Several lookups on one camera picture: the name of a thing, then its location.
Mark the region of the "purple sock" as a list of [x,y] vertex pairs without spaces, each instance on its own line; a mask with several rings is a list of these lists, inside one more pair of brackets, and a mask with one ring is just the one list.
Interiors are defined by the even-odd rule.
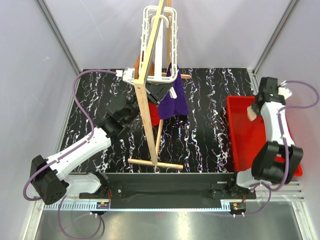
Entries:
[[168,93],[157,107],[158,116],[161,120],[166,120],[177,115],[187,116],[189,114],[185,88],[179,67],[177,70],[177,77],[173,82],[176,98],[172,98]]

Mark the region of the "pink patterned sock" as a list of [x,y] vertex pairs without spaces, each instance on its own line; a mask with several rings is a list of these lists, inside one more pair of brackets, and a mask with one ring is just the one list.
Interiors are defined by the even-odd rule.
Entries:
[[158,126],[160,123],[160,118],[159,118],[157,106],[154,103],[149,102],[148,107],[149,107],[151,125],[153,127]]

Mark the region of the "white plastic clip hanger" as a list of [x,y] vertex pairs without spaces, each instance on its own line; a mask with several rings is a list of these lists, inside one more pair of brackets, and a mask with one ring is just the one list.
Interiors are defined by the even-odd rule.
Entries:
[[[153,25],[156,23],[156,12],[158,6],[148,5],[143,10],[142,15],[142,35],[140,53],[147,53],[147,46],[151,38]],[[170,6],[165,6],[159,15],[158,33],[154,40],[154,51],[151,60],[154,62],[154,74],[147,77],[147,82],[161,87],[168,85],[167,91],[170,98],[178,97],[173,87],[174,81],[178,77],[178,25],[177,11]]]

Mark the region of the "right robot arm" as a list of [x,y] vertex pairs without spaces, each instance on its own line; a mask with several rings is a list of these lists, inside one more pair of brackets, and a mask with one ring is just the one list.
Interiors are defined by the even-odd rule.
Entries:
[[230,197],[239,198],[245,190],[259,184],[277,191],[292,180],[304,152],[295,145],[287,125],[286,99],[290,95],[277,78],[261,78],[254,101],[246,108],[246,119],[254,123],[261,119],[264,136],[258,136],[250,127],[245,131],[245,140],[262,141],[262,146],[251,166],[237,172],[234,181],[227,185]]

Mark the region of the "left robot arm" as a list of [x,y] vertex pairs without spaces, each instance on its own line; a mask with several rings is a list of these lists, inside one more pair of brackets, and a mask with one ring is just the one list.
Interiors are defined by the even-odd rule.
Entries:
[[23,196],[32,185],[46,205],[62,199],[70,184],[67,176],[79,165],[96,153],[108,149],[130,130],[130,124],[140,114],[138,99],[135,94],[117,95],[110,99],[106,115],[102,121],[92,126],[91,132],[66,149],[47,158],[37,155],[31,161],[30,177],[24,186]]

